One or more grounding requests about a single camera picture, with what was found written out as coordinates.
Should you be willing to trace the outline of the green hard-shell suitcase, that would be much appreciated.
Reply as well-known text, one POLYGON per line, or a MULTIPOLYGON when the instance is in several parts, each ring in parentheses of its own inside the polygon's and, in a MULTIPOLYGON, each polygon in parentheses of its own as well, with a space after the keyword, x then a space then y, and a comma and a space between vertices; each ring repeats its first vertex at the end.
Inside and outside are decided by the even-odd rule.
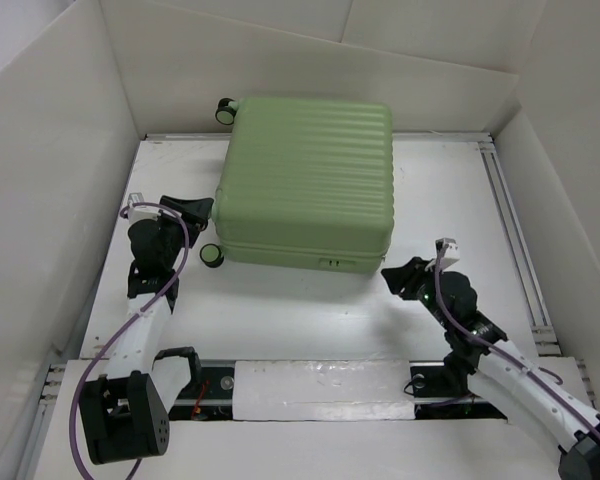
POLYGON ((219 100, 231 129, 212 219, 228 260, 370 274, 394 229, 393 118, 382 103, 219 100))

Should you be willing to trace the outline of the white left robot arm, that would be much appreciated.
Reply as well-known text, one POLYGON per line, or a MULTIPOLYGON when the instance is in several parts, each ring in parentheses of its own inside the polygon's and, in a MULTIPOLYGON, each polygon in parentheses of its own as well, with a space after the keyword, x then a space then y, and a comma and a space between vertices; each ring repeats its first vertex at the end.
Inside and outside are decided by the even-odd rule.
POLYGON ((83 427, 95 465, 163 455, 176 399, 202 387, 196 350, 161 349, 159 341, 175 311, 179 276, 208 226, 213 204, 211 198, 168 196, 151 203, 132 194, 121 211, 132 254, 129 318, 96 356, 106 362, 102 373, 94 380, 81 378, 70 410, 70 425, 83 427))

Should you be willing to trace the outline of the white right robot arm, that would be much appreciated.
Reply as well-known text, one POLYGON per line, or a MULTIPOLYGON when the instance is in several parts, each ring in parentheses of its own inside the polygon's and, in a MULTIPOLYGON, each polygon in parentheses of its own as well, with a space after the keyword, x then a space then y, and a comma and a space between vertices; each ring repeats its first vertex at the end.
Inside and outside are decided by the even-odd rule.
POLYGON ((448 390, 495 407, 536 441, 560 478, 600 479, 600 412, 557 385, 479 310, 467 276, 420 257, 381 275, 392 294, 420 302, 442 326, 448 390))

